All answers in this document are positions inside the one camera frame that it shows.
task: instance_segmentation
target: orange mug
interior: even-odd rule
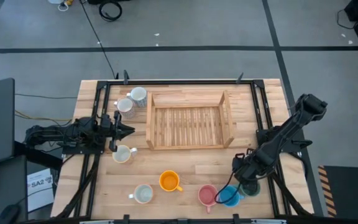
[[[174,190],[183,191],[183,188],[179,186],[179,176],[172,170],[164,171],[160,176],[160,187],[167,192]]]

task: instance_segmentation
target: green mug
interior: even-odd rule
[[[239,192],[240,192],[240,194],[242,194],[242,195],[247,195],[247,196],[251,196],[251,197],[256,196],[256,195],[258,195],[259,192],[260,192],[260,184],[259,184],[259,182],[258,182],[257,190],[256,190],[255,192],[250,192],[249,190],[244,189],[242,186],[240,187]]]

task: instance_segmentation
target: white mug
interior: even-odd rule
[[[128,195],[128,198],[135,199],[137,203],[148,203],[153,198],[153,188],[149,184],[140,184],[133,194]]]
[[[127,97],[138,107],[147,106],[147,91],[142,87],[134,88],[130,93],[127,93]]]
[[[112,153],[112,159],[118,163],[125,163],[136,156],[137,149],[129,149],[128,146],[119,145],[117,146],[117,152]]]
[[[123,98],[114,102],[119,113],[126,118],[133,118],[135,116],[134,103],[128,98]]]

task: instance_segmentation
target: wooden table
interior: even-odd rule
[[[266,79],[265,89],[274,125],[282,124],[288,118],[287,104],[279,79]],[[90,116],[96,92],[97,80],[81,82],[74,118]],[[110,90],[108,114],[112,117],[114,101],[126,96],[134,86],[114,85]],[[256,197],[246,197],[237,207],[224,205],[212,207],[211,214],[197,198],[203,184],[213,184],[219,190],[231,173],[231,161],[235,153],[245,152],[248,147],[256,148],[255,130],[257,122],[250,87],[247,85],[147,85],[143,86],[155,95],[159,103],[202,103],[219,100],[224,90],[229,93],[234,126],[234,140],[227,149],[192,149],[172,151],[151,151],[145,140],[146,109],[136,108],[136,117],[122,119],[124,124],[136,128],[136,132],[117,144],[138,148],[131,165],[118,164],[112,159],[112,152],[106,147],[101,156],[92,212],[92,219],[122,219],[129,214],[131,219],[159,218],[231,218],[238,213],[241,218],[273,217],[267,179],[260,180],[261,191]],[[262,113],[264,127],[267,127]],[[285,182],[295,198],[313,212],[307,183],[300,161],[281,154]],[[76,155],[62,167],[53,204],[52,216],[59,214],[78,188],[82,155]],[[159,184],[159,175],[165,170],[174,170],[180,176],[183,192],[165,192]],[[135,187],[148,183],[154,190],[153,200],[145,205],[128,199]],[[281,193],[276,186],[280,212],[284,213]],[[82,201],[81,214],[85,214],[88,192]]]

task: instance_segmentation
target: white paper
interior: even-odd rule
[[[48,189],[35,193],[27,198],[28,212],[53,203],[52,186],[53,177],[50,175],[50,169],[27,175],[27,195],[38,192],[39,190]]]

